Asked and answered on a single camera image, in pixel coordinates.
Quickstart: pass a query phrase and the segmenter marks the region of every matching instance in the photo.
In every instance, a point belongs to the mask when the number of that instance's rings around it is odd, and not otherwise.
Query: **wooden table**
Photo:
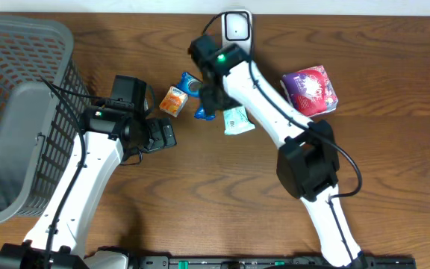
[[[116,74],[150,83],[159,100],[183,71],[199,75],[187,47],[210,16],[24,14],[70,28],[87,86],[108,96]],[[219,24],[211,31],[218,32]],[[340,99],[325,118],[364,174],[342,201],[352,234],[376,255],[412,255],[430,268],[430,18],[256,16],[256,58],[269,81],[323,64]],[[174,256],[291,256],[320,243],[300,201],[275,174],[277,150],[260,127],[225,136],[221,115],[195,120],[191,99],[173,119],[176,148],[119,167],[87,240],[87,252],[119,245]],[[156,116],[166,116],[156,111]],[[355,187],[346,161],[340,188]],[[18,244],[36,218],[0,225]]]

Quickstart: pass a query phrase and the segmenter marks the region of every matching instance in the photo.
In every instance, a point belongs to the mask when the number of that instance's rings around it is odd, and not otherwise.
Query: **white backdrop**
[[[0,0],[0,11],[253,13],[430,16],[430,0]]]

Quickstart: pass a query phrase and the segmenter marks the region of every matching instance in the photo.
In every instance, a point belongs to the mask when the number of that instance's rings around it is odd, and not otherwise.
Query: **green indicator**
[[[178,269],[188,269],[188,262],[186,261],[178,262]]]
[[[218,57],[216,57],[218,59],[218,61],[223,62],[225,61],[225,55],[218,55]]]

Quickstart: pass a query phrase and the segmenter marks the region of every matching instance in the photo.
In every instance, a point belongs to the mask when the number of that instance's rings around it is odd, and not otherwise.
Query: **snack package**
[[[255,125],[248,120],[243,106],[223,111],[223,119],[225,120],[225,135],[238,135],[255,128]]]
[[[165,98],[163,98],[162,103],[159,105],[159,108],[163,112],[167,112],[168,114],[177,117],[187,100],[188,95],[186,93],[171,86],[169,92],[165,95]]]
[[[215,119],[215,115],[211,115],[211,116],[205,115],[205,109],[203,109],[202,104],[200,104],[199,108],[195,112],[195,115],[193,115],[193,116],[196,119],[207,120],[207,121]]]
[[[307,117],[336,109],[338,99],[323,66],[283,75],[280,82],[288,102]]]
[[[202,82],[196,79],[193,75],[188,72],[183,72],[180,82],[177,84],[177,88],[185,92],[186,94],[199,98],[199,90],[202,87]]]

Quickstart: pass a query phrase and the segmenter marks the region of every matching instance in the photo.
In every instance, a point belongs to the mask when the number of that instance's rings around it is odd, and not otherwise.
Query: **red and purple package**
[[[281,86],[288,102],[307,117],[336,109],[337,96],[323,66],[283,75]]]

